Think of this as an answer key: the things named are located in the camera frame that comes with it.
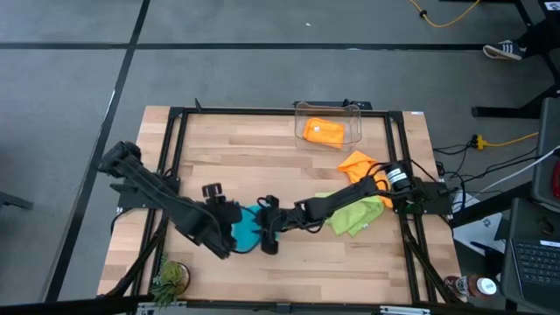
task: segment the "clear plastic container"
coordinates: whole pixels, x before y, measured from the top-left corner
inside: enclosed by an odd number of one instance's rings
[[[300,102],[295,119],[299,149],[350,151],[361,140],[361,114],[355,105],[333,108]]]

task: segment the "wooden tabletop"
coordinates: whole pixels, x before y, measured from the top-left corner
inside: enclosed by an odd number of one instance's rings
[[[136,143],[146,167],[156,169],[169,108],[149,106]],[[404,112],[411,157],[437,176],[424,114]],[[362,117],[362,139],[355,149],[379,161],[389,161],[381,118]],[[179,124],[175,123],[175,144]],[[393,126],[397,154],[398,132]],[[167,165],[171,165],[171,145]],[[337,166],[351,152],[301,150],[294,144],[294,117],[282,115],[189,115],[179,176],[179,194],[203,200],[203,185],[222,184],[229,199],[244,206],[258,197],[277,196],[281,207],[333,192],[349,184]],[[429,180],[420,170],[415,175]],[[137,257],[145,210],[125,214],[115,224],[98,292],[109,291]],[[452,233],[437,216],[423,224],[430,260],[441,277],[459,274]],[[329,226],[318,234],[292,230],[279,238],[277,255],[259,248],[247,255],[221,260],[197,247],[170,224],[164,251],[192,272],[191,286],[180,298],[229,301],[291,301],[306,303],[409,304],[403,240],[398,218],[389,209],[354,238],[336,236]],[[151,260],[144,271],[141,293],[147,292]],[[423,300],[424,274],[416,273]]]

